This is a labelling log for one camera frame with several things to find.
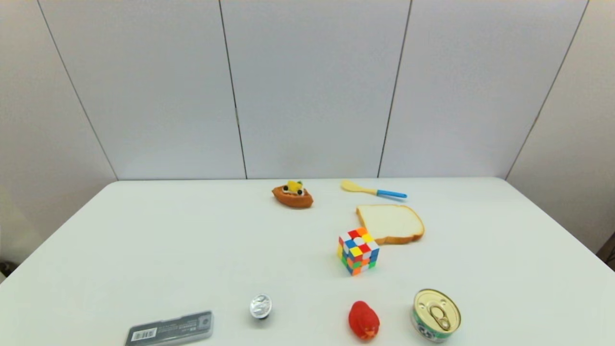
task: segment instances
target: toy bread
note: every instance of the toy bread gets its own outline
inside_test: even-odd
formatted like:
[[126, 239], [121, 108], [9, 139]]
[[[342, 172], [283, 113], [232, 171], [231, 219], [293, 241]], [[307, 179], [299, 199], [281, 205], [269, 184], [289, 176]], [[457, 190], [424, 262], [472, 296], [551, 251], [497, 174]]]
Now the toy bread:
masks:
[[407, 206], [396, 204], [358, 206], [357, 214], [363, 227], [378, 245], [407, 244], [419, 240], [425, 233], [421, 218]]

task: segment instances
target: tin can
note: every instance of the tin can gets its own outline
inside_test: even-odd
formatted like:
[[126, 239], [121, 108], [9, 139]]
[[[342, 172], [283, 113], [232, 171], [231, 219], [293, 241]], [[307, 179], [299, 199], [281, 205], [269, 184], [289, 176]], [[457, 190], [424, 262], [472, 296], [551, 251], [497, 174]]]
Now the tin can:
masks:
[[250, 314], [254, 318], [258, 318], [259, 320], [264, 320], [269, 317], [271, 313], [271, 307], [273, 303], [271, 302], [271, 298], [266, 294], [259, 294], [254, 297], [250, 302]]
[[461, 314], [457, 305], [444, 293], [423, 289], [415, 296], [412, 325], [425, 339], [444, 342], [459, 328]]

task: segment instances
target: toy duck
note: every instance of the toy duck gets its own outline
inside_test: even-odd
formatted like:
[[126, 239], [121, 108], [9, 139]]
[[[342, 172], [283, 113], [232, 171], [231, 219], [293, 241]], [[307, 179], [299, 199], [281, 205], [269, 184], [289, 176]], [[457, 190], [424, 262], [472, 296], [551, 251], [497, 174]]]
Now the toy duck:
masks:
[[378, 334], [380, 320], [367, 303], [359, 300], [352, 304], [350, 314], [348, 314], [348, 324], [359, 338], [371, 340]]
[[286, 185], [278, 186], [271, 192], [280, 203], [289, 207], [309, 208], [314, 202], [312, 195], [303, 188], [300, 180], [297, 182], [289, 180]]

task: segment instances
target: barcode sticker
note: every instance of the barcode sticker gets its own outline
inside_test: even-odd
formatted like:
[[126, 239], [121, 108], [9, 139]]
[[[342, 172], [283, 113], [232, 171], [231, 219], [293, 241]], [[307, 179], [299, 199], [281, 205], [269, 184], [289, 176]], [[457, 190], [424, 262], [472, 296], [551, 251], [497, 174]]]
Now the barcode sticker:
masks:
[[132, 333], [132, 339], [130, 341], [149, 339], [150, 337], [156, 336], [156, 331], [158, 328], [145, 329], [143, 331], [136, 331]]

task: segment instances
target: colorful cube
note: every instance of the colorful cube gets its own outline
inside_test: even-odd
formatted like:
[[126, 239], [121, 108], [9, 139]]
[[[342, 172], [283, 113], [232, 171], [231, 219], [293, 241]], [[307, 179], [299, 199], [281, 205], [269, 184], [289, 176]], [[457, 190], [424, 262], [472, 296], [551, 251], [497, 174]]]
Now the colorful cube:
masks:
[[339, 236], [338, 257], [352, 276], [376, 265], [380, 247], [364, 227]]

